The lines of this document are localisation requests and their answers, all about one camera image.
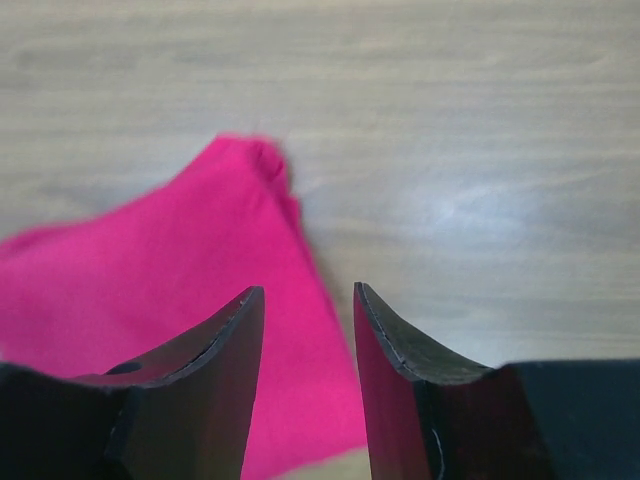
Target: light wooden surface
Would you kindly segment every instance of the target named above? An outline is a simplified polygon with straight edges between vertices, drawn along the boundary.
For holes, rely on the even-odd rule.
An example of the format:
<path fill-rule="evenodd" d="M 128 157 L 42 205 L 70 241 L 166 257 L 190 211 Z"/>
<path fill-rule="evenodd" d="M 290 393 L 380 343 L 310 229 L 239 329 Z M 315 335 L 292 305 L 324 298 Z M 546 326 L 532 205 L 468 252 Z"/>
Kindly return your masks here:
<path fill-rule="evenodd" d="M 258 131 L 345 325 L 364 279 L 490 365 L 637 356 L 639 45 L 637 0 L 7 0 L 0 235 Z"/>

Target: wood grain surface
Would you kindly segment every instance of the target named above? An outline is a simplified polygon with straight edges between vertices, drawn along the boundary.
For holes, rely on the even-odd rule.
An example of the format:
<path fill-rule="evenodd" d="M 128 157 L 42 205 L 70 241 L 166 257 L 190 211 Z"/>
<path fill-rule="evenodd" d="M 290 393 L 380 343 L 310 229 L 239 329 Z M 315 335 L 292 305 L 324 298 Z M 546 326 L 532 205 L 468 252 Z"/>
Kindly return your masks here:
<path fill-rule="evenodd" d="M 490 365 L 638 356 L 638 45 L 637 0 L 5 0 L 0 235 L 262 132 L 347 331 L 366 280 Z"/>

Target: wooden table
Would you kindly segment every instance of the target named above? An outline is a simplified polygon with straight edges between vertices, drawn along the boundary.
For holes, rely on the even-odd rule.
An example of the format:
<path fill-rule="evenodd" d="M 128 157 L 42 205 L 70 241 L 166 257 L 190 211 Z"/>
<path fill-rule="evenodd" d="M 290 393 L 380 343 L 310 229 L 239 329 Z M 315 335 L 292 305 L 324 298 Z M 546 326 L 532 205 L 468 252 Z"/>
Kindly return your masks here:
<path fill-rule="evenodd" d="M 364 279 L 489 365 L 637 356 L 638 45 L 637 0 L 9 0 L 0 235 L 258 131 L 348 335 Z"/>

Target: pink cloth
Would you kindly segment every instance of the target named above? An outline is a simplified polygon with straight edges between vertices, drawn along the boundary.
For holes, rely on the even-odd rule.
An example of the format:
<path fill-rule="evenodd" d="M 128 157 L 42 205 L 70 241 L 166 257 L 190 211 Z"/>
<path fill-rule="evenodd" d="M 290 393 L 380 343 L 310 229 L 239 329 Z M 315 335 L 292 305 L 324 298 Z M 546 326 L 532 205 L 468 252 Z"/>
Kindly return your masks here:
<path fill-rule="evenodd" d="M 360 388 L 288 189 L 282 155 L 221 137 L 166 186 L 102 217 L 0 245 L 4 359 L 105 372 L 251 285 L 266 325 L 244 479 L 365 445 Z"/>

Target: black metal jaw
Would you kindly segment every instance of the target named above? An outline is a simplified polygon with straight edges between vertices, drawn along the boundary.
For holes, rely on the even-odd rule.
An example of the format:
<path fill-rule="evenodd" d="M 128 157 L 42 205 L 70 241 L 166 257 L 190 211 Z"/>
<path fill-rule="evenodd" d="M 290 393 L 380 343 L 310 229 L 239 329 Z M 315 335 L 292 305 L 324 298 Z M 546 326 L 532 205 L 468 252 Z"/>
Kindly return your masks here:
<path fill-rule="evenodd" d="M 0 363 L 0 478 L 240 478 L 264 293 L 105 375 L 63 380 Z"/>
<path fill-rule="evenodd" d="M 640 478 L 640 361 L 497 370 L 358 283 L 358 368 L 375 480 Z"/>

